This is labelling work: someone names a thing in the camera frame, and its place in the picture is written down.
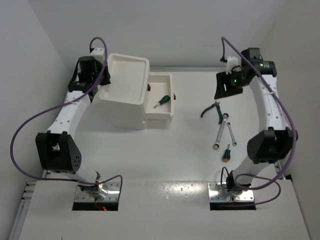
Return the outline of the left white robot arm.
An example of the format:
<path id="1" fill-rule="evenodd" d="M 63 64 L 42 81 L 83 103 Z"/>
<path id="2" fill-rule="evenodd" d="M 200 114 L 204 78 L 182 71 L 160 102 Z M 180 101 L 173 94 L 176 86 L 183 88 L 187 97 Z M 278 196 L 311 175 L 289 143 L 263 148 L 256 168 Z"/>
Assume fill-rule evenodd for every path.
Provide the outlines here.
<path id="1" fill-rule="evenodd" d="M 106 198 L 105 185 L 98 184 L 100 174 L 86 165 L 74 141 L 74 135 L 83 113 L 98 92 L 95 84 L 110 84 L 108 67 L 103 67 L 106 51 L 91 48 L 89 55 L 77 60 L 68 84 L 63 106 L 45 133 L 38 133 L 35 142 L 41 167 L 56 174 L 62 174 L 77 181 L 80 190 L 95 200 Z"/>

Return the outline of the green orange stubby screwdriver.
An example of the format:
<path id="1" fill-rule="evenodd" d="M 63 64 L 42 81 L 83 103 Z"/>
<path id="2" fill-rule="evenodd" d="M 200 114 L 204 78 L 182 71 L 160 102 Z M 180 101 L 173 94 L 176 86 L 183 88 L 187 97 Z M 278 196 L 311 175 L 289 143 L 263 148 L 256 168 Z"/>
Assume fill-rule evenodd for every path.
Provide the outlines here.
<path id="1" fill-rule="evenodd" d="M 230 150 L 230 144 L 227 145 L 227 148 L 224 151 L 222 160 L 226 163 L 231 159 L 231 150 Z"/>

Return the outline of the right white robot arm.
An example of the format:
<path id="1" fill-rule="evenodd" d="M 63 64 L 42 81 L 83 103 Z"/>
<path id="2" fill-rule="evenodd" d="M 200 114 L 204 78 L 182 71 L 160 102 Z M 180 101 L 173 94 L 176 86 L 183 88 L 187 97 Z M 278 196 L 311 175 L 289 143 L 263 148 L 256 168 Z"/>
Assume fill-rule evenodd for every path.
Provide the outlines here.
<path id="1" fill-rule="evenodd" d="M 288 124 L 277 93 L 277 70 L 273 61 L 265 61 L 259 48 L 241 52 L 243 59 L 222 56 L 225 71 L 216 74 L 216 100 L 241 94 L 249 86 L 256 103 L 259 129 L 247 143 L 247 156 L 228 174 L 227 191 L 240 191 L 251 186 L 263 169 L 283 160 L 292 150 L 298 132 Z"/>

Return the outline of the green handled screwdriver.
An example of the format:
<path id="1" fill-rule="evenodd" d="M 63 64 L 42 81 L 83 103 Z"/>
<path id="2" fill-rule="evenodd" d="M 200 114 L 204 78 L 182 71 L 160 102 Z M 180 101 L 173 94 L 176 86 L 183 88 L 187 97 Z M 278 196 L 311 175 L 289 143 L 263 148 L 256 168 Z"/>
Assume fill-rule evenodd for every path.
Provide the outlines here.
<path id="1" fill-rule="evenodd" d="M 171 100 L 171 97 L 169 95 L 163 96 L 158 103 L 154 106 L 154 108 L 157 108 L 158 106 L 162 106 L 163 104 L 168 103 Z"/>

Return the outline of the white drawer cabinet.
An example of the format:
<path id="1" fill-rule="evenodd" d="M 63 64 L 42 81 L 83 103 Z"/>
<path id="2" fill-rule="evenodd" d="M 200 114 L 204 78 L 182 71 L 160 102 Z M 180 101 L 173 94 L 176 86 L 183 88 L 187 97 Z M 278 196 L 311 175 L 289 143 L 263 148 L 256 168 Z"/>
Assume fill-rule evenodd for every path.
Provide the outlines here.
<path id="1" fill-rule="evenodd" d="M 144 130 L 150 61 L 111 53 L 107 58 L 110 84 L 100 86 L 84 115 L 120 129 Z"/>

